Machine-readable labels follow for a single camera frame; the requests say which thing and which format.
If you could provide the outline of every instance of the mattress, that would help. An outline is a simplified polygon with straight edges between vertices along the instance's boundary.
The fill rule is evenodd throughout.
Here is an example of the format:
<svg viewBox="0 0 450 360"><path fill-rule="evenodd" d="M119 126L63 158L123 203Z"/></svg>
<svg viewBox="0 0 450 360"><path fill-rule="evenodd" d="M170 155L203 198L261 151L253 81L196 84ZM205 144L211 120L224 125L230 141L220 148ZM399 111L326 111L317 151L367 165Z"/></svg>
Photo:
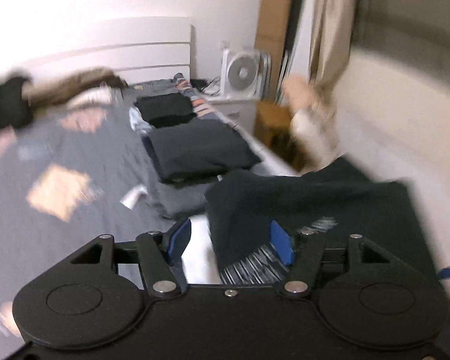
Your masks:
<svg viewBox="0 0 450 360"><path fill-rule="evenodd" d="M132 89L140 96L178 90L192 99L199 117L229 122L181 75ZM117 242L124 242L173 225L146 199L139 199L133 209L120 203L134 186L147 185L148 157L128 116L132 103L132 91L124 90L120 106L43 117L18 132L0 153L0 359L23 344L11 322L11 302L22 286L100 234L113 234ZM91 125L84 123L90 119ZM242 133L265 160L254 169L256 173L294 174ZM66 186L54 184L57 174L66 175ZM54 198L60 188L69 191L67 202ZM42 202L45 197L46 203L40 203L39 197ZM192 241L183 260L189 282L218 280L205 215L192 218ZM119 273L140 285L134 266L120 266Z"/></svg>

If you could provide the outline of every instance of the fan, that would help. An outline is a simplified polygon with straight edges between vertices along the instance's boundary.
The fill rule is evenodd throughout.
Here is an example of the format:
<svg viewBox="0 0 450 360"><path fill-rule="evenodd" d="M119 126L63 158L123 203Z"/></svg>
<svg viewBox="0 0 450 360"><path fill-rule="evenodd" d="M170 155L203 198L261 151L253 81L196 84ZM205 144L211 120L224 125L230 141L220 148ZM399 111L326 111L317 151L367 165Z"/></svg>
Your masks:
<svg viewBox="0 0 450 360"><path fill-rule="evenodd" d="M270 56L260 50L223 50L220 95L226 98L262 98L270 74Z"/></svg>

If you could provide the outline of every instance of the white nightstand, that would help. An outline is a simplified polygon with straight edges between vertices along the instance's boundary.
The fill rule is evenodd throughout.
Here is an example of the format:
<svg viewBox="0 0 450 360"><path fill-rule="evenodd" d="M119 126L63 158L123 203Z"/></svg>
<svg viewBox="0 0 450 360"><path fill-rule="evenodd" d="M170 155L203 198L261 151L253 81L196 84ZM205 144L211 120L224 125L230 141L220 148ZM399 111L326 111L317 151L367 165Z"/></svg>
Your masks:
<svg viewBox="0 0 450 360"><path fill-rule="evenodd" d="M218 96L205 96L207 101L218 111L237 123L246 132L253 135L258 99L225 99Z"/></svg>

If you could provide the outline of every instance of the bed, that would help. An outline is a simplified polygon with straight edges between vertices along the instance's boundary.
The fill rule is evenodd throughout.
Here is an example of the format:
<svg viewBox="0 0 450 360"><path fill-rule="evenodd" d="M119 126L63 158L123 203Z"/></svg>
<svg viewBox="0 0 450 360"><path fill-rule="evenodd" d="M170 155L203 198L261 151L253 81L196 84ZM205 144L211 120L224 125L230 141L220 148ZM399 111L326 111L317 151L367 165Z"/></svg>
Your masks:
<svg viewBox="0 0 450 360"><path fill-rule="evenodd" d="M199 98L190 78L191 24L186 17L127 17L92 23L79 33L63 33L49 50L23 50L15 66L26 68L36 80L54 78L78 69L107 66L131 88L146 91L176 86L192 100ZM143 183L146 158L139 135L131 129L126 96L98 109L99 126L77 132L66 128L71 112L52 112L17 133L0 158L0 358L22 343L10 323L11 301L27 282L100 234L117 242L138 234L166 231L174 221L161 217L139 199L133 209L121 199ZM225 116L206 105L203 117ZM263 145L235 126L263 162L253 169L261 175L296 175ZM87 189L73 213L60 220L31 207L31 188L46 177L65 172ZM218 284L214 254L204 214L192 219L192 238L183 255L190 283ZM120 266L119 273L141 286L138 269Z"/></svg>

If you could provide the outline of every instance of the bed frame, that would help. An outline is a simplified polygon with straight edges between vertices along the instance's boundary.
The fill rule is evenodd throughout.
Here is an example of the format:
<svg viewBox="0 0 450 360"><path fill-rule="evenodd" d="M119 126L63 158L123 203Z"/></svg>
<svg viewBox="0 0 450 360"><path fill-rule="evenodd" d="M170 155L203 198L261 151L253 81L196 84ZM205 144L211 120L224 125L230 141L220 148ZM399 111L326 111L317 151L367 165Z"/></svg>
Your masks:
<svg viewBox="0 0 450 360"><path fill-rule="evenodd" d="M54 31L53 42L20 47L0 75L14 68L46 80L79 69L106 66L128 83L190 78L191 21L188 17L124 17Z"/></svg>

